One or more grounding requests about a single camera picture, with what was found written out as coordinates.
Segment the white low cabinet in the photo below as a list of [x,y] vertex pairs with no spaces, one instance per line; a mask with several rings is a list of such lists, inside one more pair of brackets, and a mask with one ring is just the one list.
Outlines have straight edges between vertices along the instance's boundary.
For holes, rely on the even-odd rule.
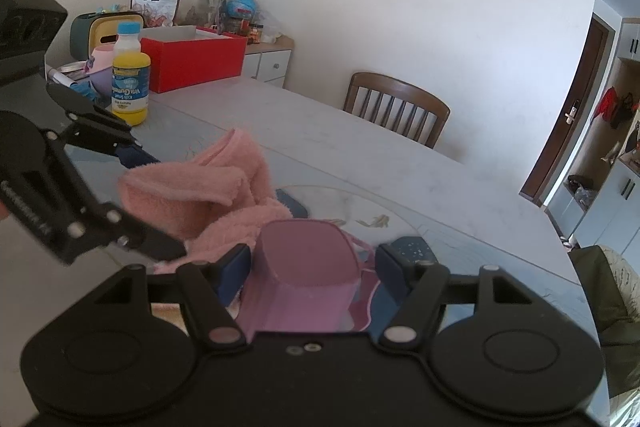
[[293,50],[294,40],[288,36],[281,36],[274,43],[249,44],[241,75],[283,88]]

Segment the purple pink cup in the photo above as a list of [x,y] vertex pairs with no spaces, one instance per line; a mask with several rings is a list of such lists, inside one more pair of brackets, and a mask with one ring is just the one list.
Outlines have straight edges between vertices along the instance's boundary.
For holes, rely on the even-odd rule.
[[112,93],[113,60],[114,43],[99,44],[92,50],[85,64],[93,88],[105,98],[109,98]]

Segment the yellow bottle blue cap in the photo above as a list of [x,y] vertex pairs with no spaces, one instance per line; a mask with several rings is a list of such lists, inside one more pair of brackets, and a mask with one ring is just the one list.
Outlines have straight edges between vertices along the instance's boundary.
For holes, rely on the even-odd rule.
[[131,127],[149,113],[151,59],[141,51],[140,30],[133,20],[118,24],[112,62],[111,110]]

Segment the pink fluffy garment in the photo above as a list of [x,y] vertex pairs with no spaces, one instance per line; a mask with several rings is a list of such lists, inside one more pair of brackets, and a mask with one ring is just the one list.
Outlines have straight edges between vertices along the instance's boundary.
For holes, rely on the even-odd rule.
[[188,161],[126,171],[118,193],[130,215],[186,247],[186,257],[157,262],[156,274],[189,262],[215,262],[239,244],[253,248],[265,225],[292,217],[277,200],[262,148],[240,129]]

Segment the brown wooden door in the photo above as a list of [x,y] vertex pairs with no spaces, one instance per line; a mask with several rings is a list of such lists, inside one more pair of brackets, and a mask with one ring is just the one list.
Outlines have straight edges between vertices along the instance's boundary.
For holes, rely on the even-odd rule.
[[593,15],[582,48],[582,56],[558,119],[555,121],[534,168],[521,188],[520,195],[528,199],[529,202],[540,205],[541,194],[551,180],[553,171],[560,165],[561,157],[570,143],[570,138],[575,132],[576,122],[582,116],[586,100],[593,83],[596,81],[609,34],[610,31],[605,24]]

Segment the red storage box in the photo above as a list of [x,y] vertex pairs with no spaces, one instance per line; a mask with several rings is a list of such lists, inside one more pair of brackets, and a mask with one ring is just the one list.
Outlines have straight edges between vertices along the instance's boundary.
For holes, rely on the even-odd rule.
[[247,38],[196,26],[144,28],[151,59],[150,90],[164,93],[241,75]]

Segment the green yellow tissue box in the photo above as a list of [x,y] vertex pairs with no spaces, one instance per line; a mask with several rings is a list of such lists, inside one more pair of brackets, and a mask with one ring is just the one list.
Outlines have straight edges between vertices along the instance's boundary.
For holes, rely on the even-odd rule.
[[117,40],[117,27],[122,22],[143,25],[142,16],[134,11],[80,14],[70,26],[70,55],[76,60],[87,60],[100,44]]

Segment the olive green cushioned chair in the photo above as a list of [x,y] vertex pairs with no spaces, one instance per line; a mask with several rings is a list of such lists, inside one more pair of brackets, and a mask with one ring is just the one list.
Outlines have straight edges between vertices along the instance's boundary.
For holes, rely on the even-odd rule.
[[605,361],[611,426],[639,424],[639,274],[601,245],[568,253],[585,291]]

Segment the red white printed bag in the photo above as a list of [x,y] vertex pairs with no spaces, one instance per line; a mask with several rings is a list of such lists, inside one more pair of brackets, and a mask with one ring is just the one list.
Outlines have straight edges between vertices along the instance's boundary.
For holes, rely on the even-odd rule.
[[130,0],[130,9],[139,13],[146,28],[170,27],[175,23],[180,0]]

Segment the brown wooden chair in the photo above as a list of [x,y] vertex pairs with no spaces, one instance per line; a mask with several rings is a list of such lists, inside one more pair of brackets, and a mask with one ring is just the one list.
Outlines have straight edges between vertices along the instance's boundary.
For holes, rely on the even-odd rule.
[[435,147],[450,115],[437,96],[376,72],[350,77],[343,109],[428,148]]

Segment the blue toy helmet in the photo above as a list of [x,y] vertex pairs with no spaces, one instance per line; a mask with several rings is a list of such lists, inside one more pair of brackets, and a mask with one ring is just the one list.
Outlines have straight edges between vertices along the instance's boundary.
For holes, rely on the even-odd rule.
[[226,15],[235,20],[252,20],[257,12],[255,0],[227,0]]

